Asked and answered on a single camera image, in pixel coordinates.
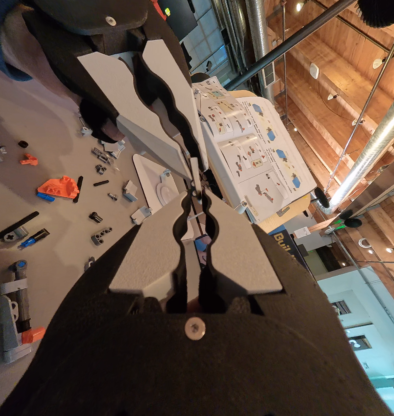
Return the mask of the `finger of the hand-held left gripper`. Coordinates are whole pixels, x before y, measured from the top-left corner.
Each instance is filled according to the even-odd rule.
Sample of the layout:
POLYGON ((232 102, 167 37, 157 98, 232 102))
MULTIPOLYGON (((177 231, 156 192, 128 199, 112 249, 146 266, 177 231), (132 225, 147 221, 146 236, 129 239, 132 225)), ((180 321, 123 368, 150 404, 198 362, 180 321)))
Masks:
POLYGON ((133 69, 141 99, 147 106, 161 100, 189 155, 198 159, 200 171, 205 172, 209 163, 192 84, 165 42, 148 40, 143 52, 133 57, 133 69))
POLYGON ((138 152, 147 152, 165 168, 192 180, 179 143, 163 128, 160 117, 138 96, 135 79, 123 60, 107 55, 78 57, 81 65, 118 112, 117 128, 138 152))

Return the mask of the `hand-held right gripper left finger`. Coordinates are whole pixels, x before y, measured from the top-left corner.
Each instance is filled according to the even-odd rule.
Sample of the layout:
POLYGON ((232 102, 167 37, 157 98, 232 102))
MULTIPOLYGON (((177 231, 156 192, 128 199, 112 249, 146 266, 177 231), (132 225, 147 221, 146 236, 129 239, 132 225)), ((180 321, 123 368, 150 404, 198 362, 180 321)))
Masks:
POLYGON ((112 293, 156 298, 167 313, 187 311, 187 270, 182 238, 188 231, 192 192, 182 192, 139 226, 110 286, 112 293))

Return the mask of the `black and blue pin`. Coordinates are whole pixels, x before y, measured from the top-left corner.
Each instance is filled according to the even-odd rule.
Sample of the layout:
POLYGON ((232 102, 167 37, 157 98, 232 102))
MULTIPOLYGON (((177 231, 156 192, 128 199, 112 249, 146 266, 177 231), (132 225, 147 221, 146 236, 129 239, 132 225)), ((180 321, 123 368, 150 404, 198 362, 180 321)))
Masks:
POLYGON ((22 242, 19 247, 22 248, 27 248, 29 246, 34 245, 35 243, 37 243, 38 241, 43 240, 44 238, 46 238, 47 236, 49 236, 50 233, 46 228, 41 229, 40 231, 36 232, 35 234, 33 234, 32 236, 30 236, 27 240, 25 240, 24 242, 22 242))

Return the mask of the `light grey boxy panel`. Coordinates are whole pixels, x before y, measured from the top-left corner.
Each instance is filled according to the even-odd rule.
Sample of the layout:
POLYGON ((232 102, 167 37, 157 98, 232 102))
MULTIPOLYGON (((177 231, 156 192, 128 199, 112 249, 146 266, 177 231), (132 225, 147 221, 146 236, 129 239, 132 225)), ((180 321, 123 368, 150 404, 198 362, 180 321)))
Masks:
POLYGON ((138 187, 132 180, 128 180, 122 187, 122 195, 130 202, 136 202, 138 187))

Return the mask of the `black monitor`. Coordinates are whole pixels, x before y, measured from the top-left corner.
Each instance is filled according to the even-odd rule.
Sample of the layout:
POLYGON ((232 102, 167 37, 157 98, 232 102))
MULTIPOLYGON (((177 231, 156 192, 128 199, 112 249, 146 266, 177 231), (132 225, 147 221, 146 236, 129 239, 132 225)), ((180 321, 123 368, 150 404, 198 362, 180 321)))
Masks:
POLYGON ((179 41, 197 27, 195 8, 191 0, 158 0, 158 4, 179 41))

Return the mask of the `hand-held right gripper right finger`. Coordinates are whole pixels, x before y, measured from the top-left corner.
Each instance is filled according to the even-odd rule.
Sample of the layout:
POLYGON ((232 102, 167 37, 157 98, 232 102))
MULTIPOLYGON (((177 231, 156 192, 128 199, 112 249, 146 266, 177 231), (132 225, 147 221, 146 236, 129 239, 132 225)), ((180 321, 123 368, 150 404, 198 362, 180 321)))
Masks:
POLYGON ((253 224, 208 190, 202 192, 206 233, 211 239, 199 278, 205 313, 225 313, 236 298, 279 293, 283 286, 253 224))

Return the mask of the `black ceiling pipe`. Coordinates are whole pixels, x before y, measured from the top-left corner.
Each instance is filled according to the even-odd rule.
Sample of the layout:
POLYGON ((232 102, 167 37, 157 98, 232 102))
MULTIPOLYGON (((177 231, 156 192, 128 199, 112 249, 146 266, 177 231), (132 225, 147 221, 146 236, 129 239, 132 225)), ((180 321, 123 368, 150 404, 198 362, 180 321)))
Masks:
POLYGON ((328 21, 335 18, 354 2, 354 0, 337 1, 327 10, 325 10, 322 14, 316 17, 314 20, 303 26, 297 32, 292 34, 288 39, 286 39, 280 45, 278 45, 276 48, 268 52, 264 57, 257 60, 241 75, 231 80, 228 84, 225 85, 225 89, 228 91, 236 89, 238 86, 240 86, 241 84, 249 80, 252 76, 256 75, 259 71, 264 69, 267 65, 271 64, 273 61, 284 55, 294 46, 296 46, 304 39, 306 39, 308 36, 313 34, 316 30, 321 28, 328 21))

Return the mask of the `silver ventilation duct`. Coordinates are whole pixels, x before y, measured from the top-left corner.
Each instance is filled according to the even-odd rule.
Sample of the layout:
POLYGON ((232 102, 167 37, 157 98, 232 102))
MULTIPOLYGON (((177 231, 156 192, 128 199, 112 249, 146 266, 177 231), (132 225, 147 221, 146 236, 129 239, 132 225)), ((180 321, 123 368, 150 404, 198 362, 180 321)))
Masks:
POLYGON ((330 215, 336 211, 358 183, 366 177, 373 166, 381 159, 394 143, 394 101, 382 121, 370 137, 357 161, 353 165, 339 189, 329 202, 328 208, 320 208, 330 215))
MULTIPOLYGON (((264 1, 246 0, 245 2, 255 58, 256 61, 259 61, 270 51, 264 1)), ((262 96, 274 104, 273 88, 271 84, 267 85, 265 69, 263 68, 257 73, 260 80, 262 96)))

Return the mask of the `grey actuator with orange cap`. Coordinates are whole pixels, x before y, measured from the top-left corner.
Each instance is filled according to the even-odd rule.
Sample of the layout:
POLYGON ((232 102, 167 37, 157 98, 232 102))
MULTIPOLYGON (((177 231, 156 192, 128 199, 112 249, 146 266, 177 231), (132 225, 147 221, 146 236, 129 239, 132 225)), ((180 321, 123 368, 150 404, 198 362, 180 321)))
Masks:
POLYGON ((6 364, 11 364, 28 355, 33 350, 33 344, 44 337, 45 328, 38 327, 18 332, 18 303, 12 301, 8 297, 8 294, 6 293, 7 288, 12 289, 12 293, 17 292, 20 288, 14 283, 7 283, 2 286, 0 292, 0 322, 2 328, 3 360, 6 364))

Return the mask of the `person's left hand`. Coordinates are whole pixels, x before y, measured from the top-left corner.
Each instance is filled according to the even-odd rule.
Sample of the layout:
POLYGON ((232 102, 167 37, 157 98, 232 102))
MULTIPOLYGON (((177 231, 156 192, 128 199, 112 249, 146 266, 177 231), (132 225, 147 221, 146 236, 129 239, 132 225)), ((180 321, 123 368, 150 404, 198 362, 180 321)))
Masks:
MULTIPOLYGON (((29 32, 23 13, 31 10, 30 7, 17 3, 6 13, 0 26, 0 44, 5 63, 29 75, 54 95, 71 99, 80 106, 81 96, 72 92, 58 79, 37 39, 29 32)), ((98 120, 100 112, 92 104, 85 101, 83 106, 80 110, 82 118, 91 129, 94 123, 100 130, 101 134, 96 133, 97 137, 101 137, 100 140, 112 143, 125 138, 108 117, 98 120)))

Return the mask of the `dark grey angled beam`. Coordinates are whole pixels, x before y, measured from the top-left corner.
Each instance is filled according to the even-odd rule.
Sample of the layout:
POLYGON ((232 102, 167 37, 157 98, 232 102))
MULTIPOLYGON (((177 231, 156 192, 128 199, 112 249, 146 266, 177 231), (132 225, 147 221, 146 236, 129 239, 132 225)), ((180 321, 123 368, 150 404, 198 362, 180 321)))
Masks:
POLYGON ((112 227, 106 227, 103 230, 91 235, 91 240, 95 246, 100 246, 104 243, 104 237, 112 232, 112 227))

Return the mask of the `light grey thin toy piece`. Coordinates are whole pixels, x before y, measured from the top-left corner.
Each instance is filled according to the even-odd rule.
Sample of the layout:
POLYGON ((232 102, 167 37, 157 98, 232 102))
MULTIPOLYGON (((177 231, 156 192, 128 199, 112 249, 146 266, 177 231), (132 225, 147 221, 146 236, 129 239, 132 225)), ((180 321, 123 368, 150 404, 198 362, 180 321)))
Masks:
POLYGON ((189 159, 190 170, 191 170, 191 191, 192 195, 196 198, 199 204, 202 204, 202 185, 199 172, 198 159, 191 157, 189 159))

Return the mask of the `blue toy kit box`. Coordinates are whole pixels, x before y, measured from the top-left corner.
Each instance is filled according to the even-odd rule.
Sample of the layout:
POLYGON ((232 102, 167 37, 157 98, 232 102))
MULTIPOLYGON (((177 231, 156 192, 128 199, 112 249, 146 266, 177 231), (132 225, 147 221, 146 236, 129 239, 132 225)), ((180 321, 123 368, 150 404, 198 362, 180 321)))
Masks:
MULTIPOLYGON (((305 257, 309 256, 306 248, 303 244, 297 245, 293 234, 290 234, 285 226, 279 226, 277 229, 269 233, 274 238, 277 244, 286 252, 288 252, 293 258, 295 258, 299 264, 301 264, 306 270, 311 271, 305 257)), ((203 270, 206 266, 206 253, 207 247, 211 242, 211 238, 204 234, 194 240, 194 247, 199 258, 200 269, 203 270)))

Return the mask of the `light grey flat clip panel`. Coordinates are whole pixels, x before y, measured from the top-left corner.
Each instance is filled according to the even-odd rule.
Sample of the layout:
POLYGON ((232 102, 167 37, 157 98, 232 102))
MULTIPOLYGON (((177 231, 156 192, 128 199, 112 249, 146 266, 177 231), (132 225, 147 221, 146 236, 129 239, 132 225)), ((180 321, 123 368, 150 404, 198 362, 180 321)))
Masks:
POLYGON ((132 223, 135 225, 141 225, 142 222, 152 214, 152 208, 142 206, 138 210, 136 210, 130 217, 132 223))

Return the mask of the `toy instruction booklet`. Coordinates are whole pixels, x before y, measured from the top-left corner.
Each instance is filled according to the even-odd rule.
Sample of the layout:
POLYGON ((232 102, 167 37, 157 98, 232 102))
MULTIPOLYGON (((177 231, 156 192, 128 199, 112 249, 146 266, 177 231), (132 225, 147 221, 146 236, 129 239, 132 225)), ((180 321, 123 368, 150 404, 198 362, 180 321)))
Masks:
POLYGON ((317 184, 273 104, 233 96, 216 77, 192 85, 210 169, 226 202, 249 220, 296 216, 317 184))

